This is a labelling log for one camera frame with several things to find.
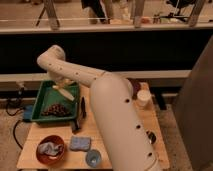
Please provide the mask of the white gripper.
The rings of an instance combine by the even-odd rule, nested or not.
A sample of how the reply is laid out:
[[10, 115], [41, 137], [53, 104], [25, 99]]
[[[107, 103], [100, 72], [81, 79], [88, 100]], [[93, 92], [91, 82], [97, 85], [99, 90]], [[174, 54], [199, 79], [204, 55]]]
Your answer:
[[62, 77], [54, 72], [48, 71], [47, 74], [48, 74], [49, 78], [58, 86], [65, 86], [66, 83], [68, 82], [67, 79], [65, 79], [64, 77]]

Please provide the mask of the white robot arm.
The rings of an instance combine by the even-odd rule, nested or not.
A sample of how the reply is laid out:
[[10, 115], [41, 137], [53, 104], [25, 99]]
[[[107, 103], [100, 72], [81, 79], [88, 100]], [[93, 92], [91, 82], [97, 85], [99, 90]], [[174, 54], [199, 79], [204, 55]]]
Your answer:
[[114, 171], [162, 171], [134, 106], [131, 83], [109, 71], [65, 61], [65, 52], [53, 45], [37, 64], [59, 77], [90, 88], [90, 107]]

